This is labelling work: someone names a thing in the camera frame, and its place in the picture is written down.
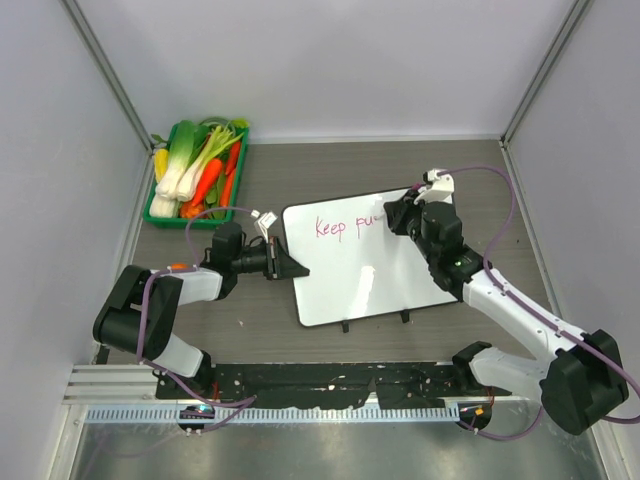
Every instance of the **gray floor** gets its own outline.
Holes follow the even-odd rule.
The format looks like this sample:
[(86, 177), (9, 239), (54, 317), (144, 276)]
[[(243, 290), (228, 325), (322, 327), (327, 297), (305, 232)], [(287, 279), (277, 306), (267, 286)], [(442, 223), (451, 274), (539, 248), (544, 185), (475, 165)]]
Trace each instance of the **gray floor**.
[[(523, 402), (499, 402), (491, 431), (522, 431), (536, 412), (536, 406)], [(606, 478), (593, 437), (572, 437), (548, 417), (530, 435), (514, 442), (485, 440), (451, 423), (230, 425), (191, 438), (177, 438), (176, 431), (175, 425), (87, 425), (71, 478)], [(150, 449), (164, 439), (168, 441)], [(98, 450), (100, 445), (135, 458), (117, 458)]]
[[(504, 167), (497, 141), (254, 145), (238, 205), (279, 214), (291, 204), (410, 185), (430, 168), (476, 164)], [(467, 242), (483, 252), (507, 215), (506, 186), (494, 174), (459, 174), (456, 204)], [(252, 231), (249, 219), (236, 218)], [(282, 233), (279, 222), (273, 233)], [(196, 231), (194, 240), (204, 249), (210, 235)], [(547, 305), (519, 214), (492, 261), (518, 288)], [(134, 263), (161, 268), (176, 262), (190, 262), (183, 232), (143, 225)], [(476, 340), (524, 353), (495, 323), (466, 305), (420, 310), (412, 313), (412, 319), (407, 325), (397, 315), (358, 320), (348, 334), (338, 325), (304, 328), (296, 318), (289, 281), (267, 282), (261, 275), (246, 275), (223, 301), (181, 307), (174, 333), (217, 362), (445, 360)], [(132, 355), (120, 352), (110, 357), (111, 363), (132, 361)]]

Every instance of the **basket of vegetables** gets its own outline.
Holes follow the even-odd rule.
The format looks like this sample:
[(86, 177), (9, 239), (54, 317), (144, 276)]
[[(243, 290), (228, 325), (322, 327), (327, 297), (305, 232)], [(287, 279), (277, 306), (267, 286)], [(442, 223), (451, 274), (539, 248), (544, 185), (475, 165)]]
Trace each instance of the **basket of vegetables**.
[[(155, 178), (143, 219), (160, 228), (184, 228), (214, 207), (235, 205), (247, 151), (249, 124), (244, 119), (212, 117), (196, 124), (183, 120), (167, 140), (153, 138)], [(192, 228), (215, 228), (231, 221), (233, 211), (198, 218)]]

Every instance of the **white wall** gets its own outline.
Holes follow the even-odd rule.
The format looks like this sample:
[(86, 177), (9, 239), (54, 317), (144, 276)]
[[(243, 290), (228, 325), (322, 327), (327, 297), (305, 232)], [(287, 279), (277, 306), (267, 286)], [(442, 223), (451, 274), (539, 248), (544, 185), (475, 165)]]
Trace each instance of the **white wall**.
[(58, 2), (6, 2), (0, 32), (0, 476), (34, 480), (145, 156)]
[(573, 0), (81, 0), (152, 132), (502, 134)]
[[(596, 1), (513, 143), (563, 313), (640, 378), (640, 2)], [(637, 415), (632, 400), (621, 415)], [(624, 433), (640, 448), (640, 426)]]

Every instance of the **gray wood tabletop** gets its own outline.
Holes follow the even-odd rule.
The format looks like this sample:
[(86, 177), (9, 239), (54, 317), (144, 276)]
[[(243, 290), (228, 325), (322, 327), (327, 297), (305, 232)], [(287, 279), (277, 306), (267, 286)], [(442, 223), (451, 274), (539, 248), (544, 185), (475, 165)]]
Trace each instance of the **gray wood tabletop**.
[[(431, 168), (478, 164), (504, 167), (497, 141), (251, 145), (237, 204), (280, 214), (292, 204), (411, 185)], [(488, 172), (461, 173), (455, 180), (467, 243), (484, 252), (507, 216), (508, 189)], [(242, 214), (236, 219), (251, 236), (252, 220)], [(282, 235), (280, 222), (271, 233)], [(199, 251), (210, 239), (210, 231), (193, 232)], [(519, 212), (491, 260), (520, 290), (548, 307)], [(176, 262), (192, 263), (184, 232), (143, 224), (134, 263), (162, 268)], [(216, 362), (450, 360), (477, 340), (525, 354), (497, 324), (464, 304), (414, 311), (408, 324), (398, 314), (356, 320), (347, 334), (338, 324), (305, 328), (297, 320), (292, 282), (268, 282), (260, 274), (240, 276), (225, 300), (180, 307), (174, 333)], [(109, 360), (133, 361), (133, 355), (115, 351)]]

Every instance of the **orange object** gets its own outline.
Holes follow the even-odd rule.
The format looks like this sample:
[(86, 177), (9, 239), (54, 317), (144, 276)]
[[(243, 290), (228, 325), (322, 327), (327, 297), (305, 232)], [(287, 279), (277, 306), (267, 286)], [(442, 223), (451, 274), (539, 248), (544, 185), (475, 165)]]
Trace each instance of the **orange object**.
[(235, 180), (235, 178), (236, 170), (233, 169), (233, 171), (227, 177), (227, 181), (224, 184), (224, 189), (222, 190), (222, 196), (220, 197), (221, 207), (229, 206), (229, 202), (231, 201), (231, 192), (233, 191), (233, 181)]
[(231, 145), (229, 150), (229, 160), (227, 160), (227, 166), (224, 168), (225, 175), (229, 175), (238, 164), (238, 157), (240, 156), (240, 150), (242, 150), (242, 140), (238, 140)]
[(196, 187), (196, 193), (193, 195), (193, 199), (191, 200), (195, 205), (204, 201), (204, 197), (207, 196), (211, 187), (213, 187), (216, 180), (218, 180), (223, 168), (224, 165), (219, 158), (214, 158), (207, 163), (207, 166), (204, 167), (204, 171), (200, 177), (200, 181), (198, 182), (198, 186)]
[(194, 204), (193, 200), (190, 200), (180, 207), (180, 218), (193, 218), (202, 212), (204, 212), (204, 204)]

